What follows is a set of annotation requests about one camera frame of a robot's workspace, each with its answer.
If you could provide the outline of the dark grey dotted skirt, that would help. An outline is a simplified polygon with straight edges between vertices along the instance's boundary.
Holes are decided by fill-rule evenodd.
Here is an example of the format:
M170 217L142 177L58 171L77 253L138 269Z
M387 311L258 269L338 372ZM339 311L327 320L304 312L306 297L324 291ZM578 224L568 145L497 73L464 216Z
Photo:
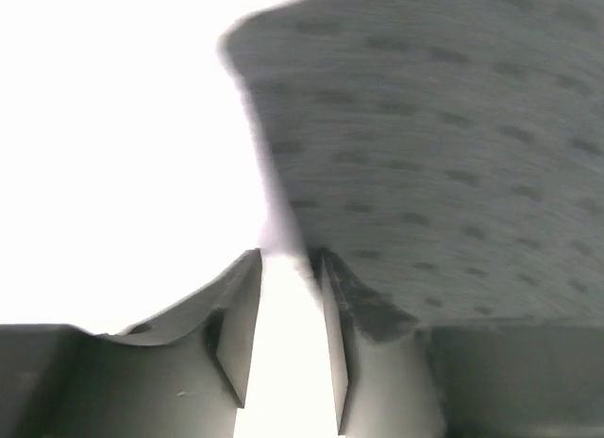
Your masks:
M306 246L373 304L603 312L603 0L299 0L224 48Z

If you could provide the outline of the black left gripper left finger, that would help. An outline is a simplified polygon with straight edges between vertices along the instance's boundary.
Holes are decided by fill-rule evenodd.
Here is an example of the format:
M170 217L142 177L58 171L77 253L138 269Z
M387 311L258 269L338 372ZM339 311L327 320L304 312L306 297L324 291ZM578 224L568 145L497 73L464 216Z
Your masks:
M119 335L1 328L5 437L230 437L244 405L262 274L258 250Z

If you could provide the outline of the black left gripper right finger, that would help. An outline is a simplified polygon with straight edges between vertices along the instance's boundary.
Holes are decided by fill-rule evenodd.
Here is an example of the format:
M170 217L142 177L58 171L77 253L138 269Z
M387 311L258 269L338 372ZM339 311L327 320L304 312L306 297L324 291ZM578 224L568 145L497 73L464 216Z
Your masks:
M347 437L599 437L603 323L426 323L318 255L339 433Z

